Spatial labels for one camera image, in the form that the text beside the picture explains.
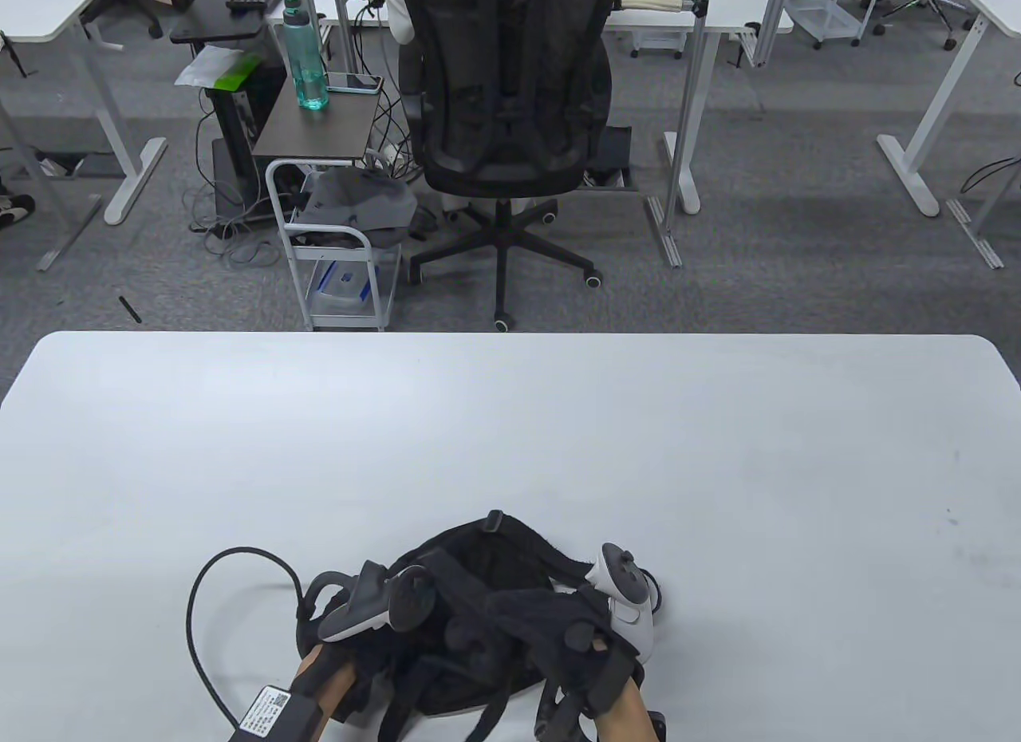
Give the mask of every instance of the vr controller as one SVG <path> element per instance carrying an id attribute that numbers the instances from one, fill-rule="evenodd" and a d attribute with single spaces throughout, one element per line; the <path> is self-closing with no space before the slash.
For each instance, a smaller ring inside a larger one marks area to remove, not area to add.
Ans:
<path id="1" fill-rule="evenodd" d="M 357 577 L 340 577 L 350 599 L 320 623 L 320 640 L 328 643 L 383 626 L 407 633 L 423 625 L 436 605 L 435 586 L 423 566 L 408 566 L 387 579 L 385 566 L 366 561 Z M 614 632 L 635 648 L 639 662 L 645 662 L 652 655 L 652 603 L 634 556 L 603 543 L 585 580 L 609 596 Z"/>

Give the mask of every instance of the green water bottle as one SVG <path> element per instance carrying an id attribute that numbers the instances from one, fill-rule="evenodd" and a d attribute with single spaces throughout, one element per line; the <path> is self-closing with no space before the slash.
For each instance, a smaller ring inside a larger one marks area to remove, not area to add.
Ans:
<path id="1" fill-rule="evenodd" d="M 330 103 L 326 68 L 320 56 L 315 28 L 300 0 L 284 0 L 284 45 L 291 62 L 298 104 L 313 111 L 325 108 Z"/>

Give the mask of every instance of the office chair wheel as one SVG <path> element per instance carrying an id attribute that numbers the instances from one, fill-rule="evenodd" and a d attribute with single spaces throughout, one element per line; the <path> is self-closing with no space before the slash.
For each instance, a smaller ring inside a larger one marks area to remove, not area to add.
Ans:
<path id="1" fill-rule="evenodd" d="M 493 327 L 496 328 L 497 333 L 509 333 L 510 330 L 514 330 L 514 319 L 510 318 L 510 314 L 496 312 L 493 314 Z"/>

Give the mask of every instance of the shoe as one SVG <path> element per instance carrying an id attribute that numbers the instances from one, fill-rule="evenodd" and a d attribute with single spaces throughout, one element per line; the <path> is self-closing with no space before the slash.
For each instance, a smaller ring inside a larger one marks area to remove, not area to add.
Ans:
<path id="1" fill-rule="evenodd" d="M 36 201 L 29 195 L 0 195 L 0 229 L 13 227 L 36 211 Z"/>

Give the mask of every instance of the chair backrest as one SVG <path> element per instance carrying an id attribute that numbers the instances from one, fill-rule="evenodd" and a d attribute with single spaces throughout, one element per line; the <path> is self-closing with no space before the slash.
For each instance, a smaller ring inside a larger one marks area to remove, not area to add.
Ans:
<path id="1" fill-rule="evenodd" d="M 401 97 L 427 183 L 497 198 L 577 188 L 609 114 L 614 0 L 404 2 Z"/>

